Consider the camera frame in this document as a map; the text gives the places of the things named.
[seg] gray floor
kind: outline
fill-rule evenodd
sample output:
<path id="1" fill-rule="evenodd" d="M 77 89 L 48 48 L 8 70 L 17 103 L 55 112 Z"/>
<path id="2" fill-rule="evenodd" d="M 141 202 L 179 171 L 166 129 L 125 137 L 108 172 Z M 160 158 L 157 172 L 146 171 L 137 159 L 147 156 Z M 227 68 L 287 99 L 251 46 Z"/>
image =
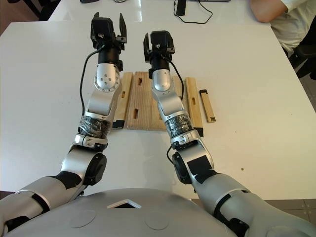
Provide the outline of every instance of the gray floor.
<path id="1" fill-rule="evenodd" d="M 300 78 L 300 82 L 316 112 L 316 80 L 312 80 L 309 75 Z"/>

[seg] wooden stick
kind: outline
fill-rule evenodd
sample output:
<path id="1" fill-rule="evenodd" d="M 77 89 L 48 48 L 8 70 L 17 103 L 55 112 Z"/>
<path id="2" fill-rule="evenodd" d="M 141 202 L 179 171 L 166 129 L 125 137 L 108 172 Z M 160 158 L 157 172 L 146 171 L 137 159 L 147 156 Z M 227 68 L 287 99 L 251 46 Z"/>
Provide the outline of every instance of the wooden stick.
<path id="1" fill-rule="evenodd" d="M 198 102 L 198 90 L 195 78 L 186 78 L 186 87 L 188 93 L 189 114 L 194 129 L 199 135 L 203 136 L 203 123 L 201 118 L 201 111 Z"/>
<path id="2" fill-rule="evenodd" d="M 122 92 L 118 98 L 118 106 L 117 106 L 117 110 L 115 111 L 114 121 L 113 121 L 113 126 L 112 126 L 113 129 L 124 128 L 132 78 L 133 78 L 133 73 L 124 73 L 123 78 L 121 80 Z"/>
<path id="3" fill-rule="evenodd" d="M 209 101 L 207 90 L 200 90 L 199 94 L 202 98 L 207 122 L 215 122 L 216 119 L 211 106 L 211 102 Z"/>

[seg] person's arm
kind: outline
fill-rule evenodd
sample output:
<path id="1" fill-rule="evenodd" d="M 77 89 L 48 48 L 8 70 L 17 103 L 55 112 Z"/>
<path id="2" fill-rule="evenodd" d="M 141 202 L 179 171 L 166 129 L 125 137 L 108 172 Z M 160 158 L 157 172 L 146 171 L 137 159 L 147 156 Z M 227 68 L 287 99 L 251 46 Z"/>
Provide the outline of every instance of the person's arm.
<path id="1" fill-rule="evenodd" d="M 288 11 L 281 0 L 250 0 L 250 8 L 260 22 L 270 22 Z"/>

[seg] white sleeve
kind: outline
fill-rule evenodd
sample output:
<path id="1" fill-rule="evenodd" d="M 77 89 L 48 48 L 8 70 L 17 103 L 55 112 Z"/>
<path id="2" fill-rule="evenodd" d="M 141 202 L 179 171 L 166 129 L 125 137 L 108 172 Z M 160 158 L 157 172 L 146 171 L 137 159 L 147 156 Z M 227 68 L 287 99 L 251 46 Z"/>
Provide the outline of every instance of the white sleeve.
<path id="1" fill-rule="evenodd" d="M 287 12 L 297 8 L 298 5 L 305 1 L 307 0 L 281 0 L 281 2 L 287 7 Z"/>

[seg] black tape wrap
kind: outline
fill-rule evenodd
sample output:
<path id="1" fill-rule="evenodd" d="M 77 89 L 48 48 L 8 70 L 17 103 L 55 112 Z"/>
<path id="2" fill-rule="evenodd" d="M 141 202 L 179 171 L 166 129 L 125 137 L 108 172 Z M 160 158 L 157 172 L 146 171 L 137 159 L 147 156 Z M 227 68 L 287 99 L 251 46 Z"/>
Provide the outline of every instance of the black tape wrap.
<path id="1" fill-rule="evenodd" d="M 191 131 L 192 125 L 187 114 L 178 115 L 165 122 L 167 132 L 170 138 L 175 137 L 181 133 Z"/>
<path id="2" fill-rule="evenodd" d="M 91 118 L 89 116 L 81 116 L 81 120 L 78 127 L 78 132 L 82 135 L 106 138 L 112 123 L 97 118 Z"/>

